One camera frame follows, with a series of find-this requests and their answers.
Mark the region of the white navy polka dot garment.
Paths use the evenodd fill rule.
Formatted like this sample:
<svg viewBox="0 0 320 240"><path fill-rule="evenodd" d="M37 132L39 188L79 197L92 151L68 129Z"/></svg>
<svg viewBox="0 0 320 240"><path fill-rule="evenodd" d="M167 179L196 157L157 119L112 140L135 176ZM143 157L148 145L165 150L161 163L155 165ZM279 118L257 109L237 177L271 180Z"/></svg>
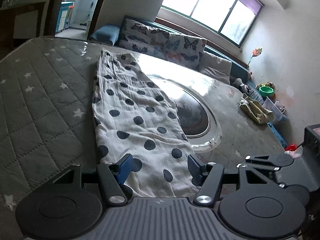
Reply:
<svg viewBox="0 0 320 240"><path fill-rule="evenodd" d="M133 157L125 181L136 197L193 197L199 185L188 170L191 144L173 101L141 70L132 54L102 50L92 111L102 163Z"/></svg>

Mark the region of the clear plastic storage box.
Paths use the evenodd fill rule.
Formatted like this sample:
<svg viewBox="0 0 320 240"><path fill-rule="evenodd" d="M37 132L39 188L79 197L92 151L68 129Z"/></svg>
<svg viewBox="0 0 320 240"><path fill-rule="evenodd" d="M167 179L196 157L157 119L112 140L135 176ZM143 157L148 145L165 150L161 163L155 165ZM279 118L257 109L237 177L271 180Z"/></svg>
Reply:
<svg viewBox="0 0 320 240"><path fill-rule="evenodd" d="M287 116L268 97L265 99L263 107L274 113L273 123L285 121L287 119Z"/></svg>

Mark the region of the yellow folded cloth pile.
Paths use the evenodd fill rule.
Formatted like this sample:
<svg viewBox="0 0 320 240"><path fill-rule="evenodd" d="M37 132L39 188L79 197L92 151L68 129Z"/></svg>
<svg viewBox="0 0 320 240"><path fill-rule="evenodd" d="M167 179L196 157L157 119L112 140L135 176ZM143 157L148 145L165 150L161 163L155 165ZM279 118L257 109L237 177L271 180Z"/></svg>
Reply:
<svg viewBox="0 0 320 240"><path fill-rule="evenodd" d="M242 95L239 101L239 107L259 125L266 124L274 120L275 115L271 110L264 108L257 100Z"/></svg>

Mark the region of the green toy bowl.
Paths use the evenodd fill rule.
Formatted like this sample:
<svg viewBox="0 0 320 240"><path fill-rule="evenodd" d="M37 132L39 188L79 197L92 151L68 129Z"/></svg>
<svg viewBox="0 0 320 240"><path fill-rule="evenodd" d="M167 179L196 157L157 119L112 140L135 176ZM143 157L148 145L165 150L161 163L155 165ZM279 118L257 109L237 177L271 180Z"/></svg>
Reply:
<svg viewBox="0 0 320 240"><path fill-rule="evenodd" d="M261 86L259 88L259 93L263 98L266 98L266 97L272 98L274 96L274 89L269 86Z"/></svg>

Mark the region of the grey stuffed toy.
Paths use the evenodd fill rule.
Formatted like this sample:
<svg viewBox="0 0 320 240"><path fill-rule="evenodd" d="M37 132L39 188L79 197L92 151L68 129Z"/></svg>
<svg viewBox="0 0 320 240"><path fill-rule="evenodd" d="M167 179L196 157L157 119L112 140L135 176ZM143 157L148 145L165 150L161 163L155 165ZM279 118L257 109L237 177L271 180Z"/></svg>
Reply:
<svg viewBox="0 0 320 240"><path fill-rule="evenodd" d="M236 78L233 83L232 86L234 86L235 88L237 88L238 90L240 90L240 92L242 92L242 94L249 94L249 87L248 85L244 84L241 78Z"/></svg>

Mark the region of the beige plain cushion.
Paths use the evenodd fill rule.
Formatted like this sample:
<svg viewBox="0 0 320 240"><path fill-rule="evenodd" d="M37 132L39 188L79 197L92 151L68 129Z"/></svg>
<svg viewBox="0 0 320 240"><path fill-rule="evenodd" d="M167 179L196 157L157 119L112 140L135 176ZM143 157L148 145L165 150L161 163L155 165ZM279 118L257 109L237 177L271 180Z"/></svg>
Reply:
<svg viewBox="0 0 320 240"><path fill-rule="evenodd" d="M230 84L231 68L231 61L208 53L206 51L202 55L202 59L198 66L198 70L200 73L228 85Z"/></svg>

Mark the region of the butterfly print cushion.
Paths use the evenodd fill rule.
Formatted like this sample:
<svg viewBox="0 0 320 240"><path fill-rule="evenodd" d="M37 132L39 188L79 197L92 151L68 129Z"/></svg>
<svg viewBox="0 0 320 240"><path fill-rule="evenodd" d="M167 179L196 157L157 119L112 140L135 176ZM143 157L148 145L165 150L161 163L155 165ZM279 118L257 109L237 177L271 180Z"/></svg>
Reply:
<svg viewBox="0 0 320 240"><path fill-rule="evenodd" d="M207 40L172 33L126 18L119 34L119 46L191 69L197 68Z"/></svg>

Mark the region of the colourful pinwheel toy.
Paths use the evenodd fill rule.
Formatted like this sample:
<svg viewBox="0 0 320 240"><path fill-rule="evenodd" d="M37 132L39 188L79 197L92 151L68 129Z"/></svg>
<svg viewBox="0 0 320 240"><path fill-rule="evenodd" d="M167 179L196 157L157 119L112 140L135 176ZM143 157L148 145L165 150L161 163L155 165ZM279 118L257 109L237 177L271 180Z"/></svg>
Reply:
<svg viewBox="0 0 320 240"><path fill-rule="evenodd" d="M249 67L249 64L250 64L250 62L252 61L252 59L253 59L254 57L260 56L260 55L262 54L262 52L263 52L263 48L262 48L262 47L255 48L255 49L252 51L252 55L251 55L251 57L250 57L250 59L249 59L249 62L248 62L248 64L247 64L247 66Z"/></svg>

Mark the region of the blue sofa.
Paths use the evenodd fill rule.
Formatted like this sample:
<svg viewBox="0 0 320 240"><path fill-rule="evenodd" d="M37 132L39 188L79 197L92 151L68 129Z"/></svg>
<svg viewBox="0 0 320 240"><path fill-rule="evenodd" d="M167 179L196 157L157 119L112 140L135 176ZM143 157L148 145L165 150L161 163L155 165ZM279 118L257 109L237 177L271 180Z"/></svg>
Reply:
<svg viewBox="0 0 320 240"><path fill-rule="evenodd" d="M175 34L183 34L189 36L196 36L199 37L196 33L185 29L179 25L171 23L169 21L163 20L161 18L156 18L155 22L150 22L146 20L141 20L138 18L134 18L131 16L125 16L123 23L126 23L127 20L135 20L141 24L146 25L147 27L154 27L165 30L170 33ZM111 46L117 46L120 39L120 31L122 26L117 26L114 24L106 24L93 32L93 34L89 37L92 41L97 41L104 44L109 44ZM236 78L242 79L242 81L249 86L249 96L260 103L264 103L263 97L260 95L259 91L256 90L254 83L250 80L249 77L249 70L245 68L245 63L238 59L233 54L229 53L222 47L214 44L212 41L208 40L204 50L219 56L221 58L227 59L232 62L231 68L231 79L234 80Z"/></svg>

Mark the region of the green framed window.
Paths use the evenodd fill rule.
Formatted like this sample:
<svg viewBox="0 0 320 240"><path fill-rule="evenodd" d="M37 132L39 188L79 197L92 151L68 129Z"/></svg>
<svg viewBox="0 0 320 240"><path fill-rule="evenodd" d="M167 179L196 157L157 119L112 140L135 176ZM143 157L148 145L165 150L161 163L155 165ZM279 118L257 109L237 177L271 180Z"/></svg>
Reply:
<svg viewBox="0 0 320 240"><path fill-rule="evenodd" d="M237 47L258 16L238 0L163 0L162 7L208 28Z"/></svg>

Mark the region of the blue white storage cabinet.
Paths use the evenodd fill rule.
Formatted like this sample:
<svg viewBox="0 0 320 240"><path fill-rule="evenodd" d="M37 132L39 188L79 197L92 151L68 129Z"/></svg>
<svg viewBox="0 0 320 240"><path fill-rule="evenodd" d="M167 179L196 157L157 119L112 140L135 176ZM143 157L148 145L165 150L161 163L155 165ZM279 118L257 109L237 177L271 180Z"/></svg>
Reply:
<svg viewBox="0 0 320 240"><path fill-rule="evenodd" d="M62 2L57 18L55 32L59 33L69 28L74 2Z"/></svg>

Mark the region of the dark wooden side table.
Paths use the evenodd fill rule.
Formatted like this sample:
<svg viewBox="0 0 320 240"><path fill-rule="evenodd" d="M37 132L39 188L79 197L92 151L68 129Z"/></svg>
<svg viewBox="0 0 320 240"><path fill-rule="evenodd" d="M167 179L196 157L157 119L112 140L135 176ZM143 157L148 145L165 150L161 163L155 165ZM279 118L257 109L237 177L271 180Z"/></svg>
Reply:
<svg viewBox="0 0 320 240"><path fill-rule="evenodd" d="M1 42L39 37L45 2L1 8Z"/></svg>

